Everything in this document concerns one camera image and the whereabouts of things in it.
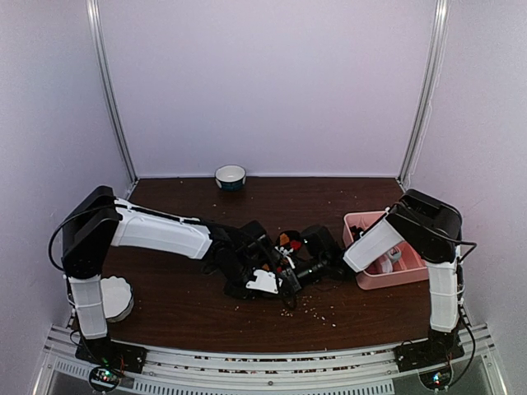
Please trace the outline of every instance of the metal frame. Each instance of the metal frame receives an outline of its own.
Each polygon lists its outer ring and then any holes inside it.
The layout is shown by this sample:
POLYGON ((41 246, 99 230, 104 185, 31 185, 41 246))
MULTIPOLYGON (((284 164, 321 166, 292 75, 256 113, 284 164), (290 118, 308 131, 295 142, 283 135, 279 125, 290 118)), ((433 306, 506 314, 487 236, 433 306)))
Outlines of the metal frame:
POLYGON ((130 185, 130 188, 128 188, 126 193, 124 194, 124 200, 130 200, 130 198, 132 197, 133 192, 135 191, 135 188, 138 187, 138 184, 139 184, 139 179, 136 179, 132 183, 132 185, 130 185))
POLYGON ((398 177, 398 181, 403 188, 406 188, 412 165, 418 154, 419 142, 426 127, 431 95, 434 86, 436 85, 437 76, 439 75, 441 57, 445 44, 446 21, 448 18, 449 5, 449 0, 437 0, 436 2, 436 19, 434 20, 434 26, 431 33, 430 51, 428 53, 425 78, 422 84, 421 96, 419 97, 417 113, 413 122, 412 134, 404 156, 403 166, 401 167, 398 177))
POLYGON ((106 57, 105 42, 102 34, 102 26, 100 23, 99 14, 99 2, 98 0, 86 0, 88 8, 88 21, 90 22, 91 36, 93 38, 93 44, 96 47, 97 60, 99 63, 100 78, 103 83, 103 89, 105 92, 105 102, 110 115, 110 121, 112 128, 114 129, 115 139, 117 140, 117 146, 119 153, 126 167, 127 175, 130 183, 133 184, 138 180, 138 176, 133 167, 132 157, 124 137, 123 124, 119 116, 117 109, 117 102, 115 100, 114 88, 110 79, 110 69, 108 67, 108 59, 106 57))
MULTIPOLYGON (((507 394, 501 365, 487 325, 472 327, 476 355, 483 358, 492 391, 507 394)), ((48 393, 54 372, 86 379, 92 365, 75 358, 77 347, 70 341, 72 329, 53 326, 44 346, 44 358, 33 395, 48 393)), ((466 330, 459 337, 467 360, 472 341, 466 330)), ((145 346, 147 359, 142 374, 127 372, 121 388, 139 394, 322 394, 367 393, 362 388, 383 388, 393 394, 393 380, 415 375, 401 373, 394 360, 396 344, 360 349, 277 354, 241 354, 187 351, 145 346)))

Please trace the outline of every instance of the white wall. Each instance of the white wall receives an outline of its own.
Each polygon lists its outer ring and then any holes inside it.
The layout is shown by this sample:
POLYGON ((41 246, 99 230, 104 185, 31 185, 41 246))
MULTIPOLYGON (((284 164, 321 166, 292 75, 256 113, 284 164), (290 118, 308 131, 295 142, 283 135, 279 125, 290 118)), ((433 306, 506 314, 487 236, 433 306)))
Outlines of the white wall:
POLYGON ((127 187, 83 1, 0 3, 0 393, 28 393, 51 323, 69 313, 46 258, 97 184, 127 187))
POLYGON ((141 176, 395 176, 434 1, 106 0, 114 88, 141 176))
POLYGON ((467 305, 488 322, 512 393, 527 370, 527 3, 455 2, 411 186, 458 207, 467 305))

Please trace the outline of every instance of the white backdrop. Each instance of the white backdrop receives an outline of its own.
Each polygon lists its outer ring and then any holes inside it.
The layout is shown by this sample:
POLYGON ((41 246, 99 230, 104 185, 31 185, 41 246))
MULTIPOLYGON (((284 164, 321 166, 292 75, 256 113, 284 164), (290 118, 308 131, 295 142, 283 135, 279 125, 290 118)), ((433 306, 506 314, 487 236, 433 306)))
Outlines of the white backdrop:
POLYGON ((104 0, 139 176, 399 173, 432 0, 104 0))

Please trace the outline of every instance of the white bowl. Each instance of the white bowl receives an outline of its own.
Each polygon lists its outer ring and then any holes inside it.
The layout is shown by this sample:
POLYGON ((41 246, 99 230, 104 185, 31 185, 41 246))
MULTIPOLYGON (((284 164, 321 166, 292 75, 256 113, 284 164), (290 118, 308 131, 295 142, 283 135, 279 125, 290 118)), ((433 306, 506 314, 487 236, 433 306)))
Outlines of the white bowl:
POLYGON ((216 184, 224 191, 237 191, 245 184, 245 169, 238 165, 227 165, 216 170, 216 184))

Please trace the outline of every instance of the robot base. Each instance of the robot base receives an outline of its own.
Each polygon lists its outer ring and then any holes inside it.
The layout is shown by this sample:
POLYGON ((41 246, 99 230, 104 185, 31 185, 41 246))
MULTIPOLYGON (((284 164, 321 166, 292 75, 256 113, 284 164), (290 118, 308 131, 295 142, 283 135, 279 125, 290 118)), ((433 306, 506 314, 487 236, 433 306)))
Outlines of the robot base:
MULTIPOLYGON (((440 365, 447 362, 445 348, 434 350, 437 343, 430 340, 418 343, 402 344, 394 348, 395 360, 400 372, 406 372, 414 369, 423 369, 433 365, 440 365)), ((464 356, 463 348, 459 345, 459 337, 455 337, 455 343, 449 347, 448 354, 450 359, 454 360, 464 356)))
MULTIPOLYGON (((131 373, 142 373, 142 367, 145 364, 145 359, 147 358, 147 349, 139 346, 131 346, 129 344, 121 344, 116 342, 111 342, 111 350, 113 358, 107 358, 109 361, 107 368, 112 370, 120 371, 123 366, 121 366, 121 358, 123 357, 124 367, 123 370, 131 373)), ((77 348, 75 357, 79 360, 85 360, 92 364, 101 365, 101 362, 104 361, 102 356, 99 359, 95 359, 94 356, 97 356, 97 353, 89 352, 84 345, 80 345, 77 348)))

